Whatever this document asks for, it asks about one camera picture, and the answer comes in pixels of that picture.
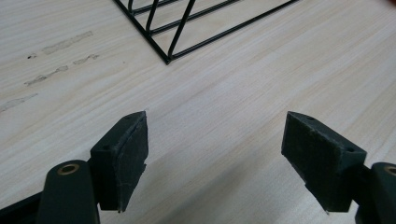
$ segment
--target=wooden table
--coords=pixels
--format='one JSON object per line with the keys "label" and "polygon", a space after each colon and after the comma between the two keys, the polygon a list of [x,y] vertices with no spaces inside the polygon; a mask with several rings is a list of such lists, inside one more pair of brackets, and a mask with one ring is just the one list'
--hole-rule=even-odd
{"label": "wooden table", "polygon": [[[282,2],[191,22],[176,52]],[[385,0],[302,0],[166,66],[110,0],[0,1],[0,207],[146,110],[146,172],[102,223],[354,223],[356,204],[327,215],[280,154],[286,113],[364,148],[367,166],[396,162],[395,22]],[[167,48],[173,33],[156,38]]]}

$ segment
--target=screw hole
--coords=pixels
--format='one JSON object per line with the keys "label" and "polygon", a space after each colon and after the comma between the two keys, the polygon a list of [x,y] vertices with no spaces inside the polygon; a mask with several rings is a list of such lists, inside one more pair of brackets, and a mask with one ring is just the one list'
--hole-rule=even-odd
{"label": "screw hole", "polygon": [[70,175],[77,171],[79,168],[78,164],[67,164],[59,168],[58,175]]}

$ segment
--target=dark stain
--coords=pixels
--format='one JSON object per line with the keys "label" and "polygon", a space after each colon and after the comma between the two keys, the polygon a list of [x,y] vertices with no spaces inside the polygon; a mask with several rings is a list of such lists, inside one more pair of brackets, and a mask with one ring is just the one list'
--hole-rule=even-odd
{"label": "dark stain", "polygon": [[14,100],[8,101],[5,104],[0,105],[0,113],[4,112],[4,111],[6,111],[6,110],[8,110],[8,109],[10,109],[10,108],[12,108],[14,106],[20,105],[23,102],[26,102],[27,100],[30,100],[33,97],[37,96],[37,95],[38,95],[38,93],[35,93],[35,94],[28,95],[28,96],[25,96],[25,97],[22,97],[22,98],[19,98],[19,99],[14,99]]}
{"label": "dark stain", "polygon": [[47,75],[40,75],[40,76],[36,77],[33,80],[25,82],[24,84],[27,85],[27,86],[36,84],[37,82],[44,81],[45,79],[47,79],[49,77],[52,77],[53,75],[55,75],[55,74],[57,74],[59,72],[67,71],[67,69],[69,69],[69,67],[67,65],[61,66],[61,67],[57,68],[55,71],[53,71],[53,72],[51,72],[51,73],[49,73]]}
{"label": "dark stain", "polygon": [[84,38],[86,38],[88,36],[91,36],[91,35],[93,35],[92,31],[86,32],[86,33],[81,34],[81,35],[76,35],[75,37],[72,37],[70,39],[67,39],[67,40],[61,41],[61,42],[59,42],[57,44],[54,44],[52,46],[48,46],[48,47],[43,48],[43,52],[45,54],[49,55],[49,54],[51,54],[51,53],[53,53],[53,52],[55,52],[57,50],[69,48],[70,46],[72,46],[73,44],[77,43],[78,41],[80,41],[80,40],[82,40],[82,39],[84,39]]}
{"label": "dark stain", "polygon": [[29,55],[27,57],[27,59],[33,59],[33,58],[36,58],[36,57],[37,57],[37,55],[35,53],[33,53],[33,54]]}
{"label": "dark stain", "polygon": [[99,55],[97,55],[97,54],[91,54],[90,56],[88,56],[84,59],[80,59],[80,60],[73,62],[73,64],[82,64],[82,63],[87,62],[87,60],[89,60],[90,58],[92,58],[93,60],[96,60],[98,57],[99,57]]}

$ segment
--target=wood grain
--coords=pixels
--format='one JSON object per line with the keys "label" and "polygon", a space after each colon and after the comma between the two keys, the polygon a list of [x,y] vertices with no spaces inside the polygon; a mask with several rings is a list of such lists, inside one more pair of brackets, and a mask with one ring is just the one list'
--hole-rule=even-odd
{"label": "wood grain", "polygon": [[[281,2],[191,22],[177,51]],[[87,160],[139,110],[148,167],[127,211],[102,211],[102,223],[353,223],[356,204],[327,215],[281,156],[288,110],[367,150],[367,166],[396,162],[396,7],[386,0],[302,0],[168,66],[110,0],[0,8],[0,207],[42,190],[54,165]],[[166,47],[173,32],[157,40]]]}

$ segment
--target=black metal wire frame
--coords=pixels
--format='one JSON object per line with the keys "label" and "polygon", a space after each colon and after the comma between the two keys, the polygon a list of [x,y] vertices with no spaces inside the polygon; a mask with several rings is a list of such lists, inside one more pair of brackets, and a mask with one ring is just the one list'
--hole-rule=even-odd
{"label": "black metal wire frame", "polygon": [[[245,26],[248,26],[251,23],[258,21],[264,17],[267,17],[267,16],[279,11],[280,9],[283,9],[284,7],[288,7],[291,4],[296,3],[300,0],[289,0],[288,2],[282,4],[278,7],[274,7],[272,9],[262,13],[259,16],[256,16],[248,21],[242,22],[233,28],[230,28],[224,32],[221,32],[220,34],[214,35],[214,36],[208,38],[207,40],[202,41],[201,43],[198,43],[198,44],[196,44],[192,47],[189,47],[187,49],[183,49],[181,52],[174,54],[175,46],[177,44],[178,39],[180,38],[181,32],[183,31],[184,25],[186,24],[187,21],[192,21],[192,20],[198,19],[208,13],[214,12],[218,9],[221,9],[222,7],[226,7],[232,3],[238,2],[240,0],[226,0],[226,1],[219,3],[213,7],[206,8],[206,9],[196,12],[192,15],[190,15],[190,14],[191,14],[191,10],[194,6],[195,0],[190,0],[189,3],[187,4],[186,10],[185,10],[181,20],[173,21],[173,22],[168,23],[164,26],[161,26],[159,28],[151,30],[150,26],[151,26],[152,20],[154,18],[155,11],[156,11],[157,7],[164,7],[171,3],[174,3],[176,1],[179,1],[179,0],[162,0],[162,1],[153,0],[152,5],[133,9],[134,0],[129,0],[128,8],[120,0],[114,0],[114,2],[120,7],[120,9],[124,12],[124,14],[131,21],[131,23],[133,23],[134,26],[136,27],[136,29],[140,32],[140,34],[146,38],[148,43],[154,48],[154,50],[158,53],[158,55],[163,59],[163,61],[166,64],[169,64],[170,62],[172,62],[175,59],[178,59],[178,58],[180,58],[188,53],[191,53],[203,46],[206,46],[220,38],[223,38],[226,35],[229,35],[237,30],[240,30],[240,29],[244,28]],[[137,16],[139,14],[146,13],[146,12],[149,12],[148,21],[146,23],[146,28],[143,28],[143,26],[140,24],[139,21],[137,21],[135,16]],[[158,46],[158,44],[155,42],[155,40],[152,37],[154,35],[165,32],[165,31],[175,28],[175,27],[177,27],[177,31],[176,31],[176,34],[175,34],[173,40],[172,40],[171,46],[166,54],[160,48],[160,46]]]}

